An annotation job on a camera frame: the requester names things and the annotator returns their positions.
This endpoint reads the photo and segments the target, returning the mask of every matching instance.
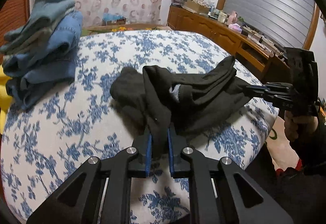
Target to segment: black sleeve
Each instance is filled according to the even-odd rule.
[[[302,161],[305,175],[326,176],[326,126],[325,119],[318,118],[318,127],[310,137],[300,137],[290,143]]]

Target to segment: floral blanket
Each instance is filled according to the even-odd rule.
[[[181,31],[118,31],[80,39],[75,82],[60,84],[27,112],[13,104],[1,144],[7,204],[21,220],[90,156],[113,157],[137,132],[111,104],[110,87],[125,66],[159,65],[204,73],[229,54],[206,37]],[[260,82],[238,61],[237,76]],[[278,109],[254,98],[191,144],[205,156],[232,158],[242,168],[255,158]],[[167,157],[152,162],[147,179],[133,179],[131,223],[169,223],[189,213],[187,179],[172,179]]]

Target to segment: human hand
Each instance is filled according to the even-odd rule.
[[[318,127],[318,118],[315,116],[293,117],[292,113],[285,111],[284,114],[284,133],[286,138],[293,142],[298,138],[298,125],[304,125],[302,131],[303,140],[308,139]]]

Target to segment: person's arm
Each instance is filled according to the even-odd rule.
[[[325,119],[317,117],[293,117],[285,114],[285,135],[291,148],[298,154],[306,175],[326,175],[326,126]],[[298,135],[298,124],[304,131]]]

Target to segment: yellow fabric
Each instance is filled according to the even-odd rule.
[[[8,108],[11,104],[12,97],[7,94],[6,82],[10,79],[3,73],[3,68],[0,65],[0,133],[3,133],[4,125],[6,123],[6,116]]]

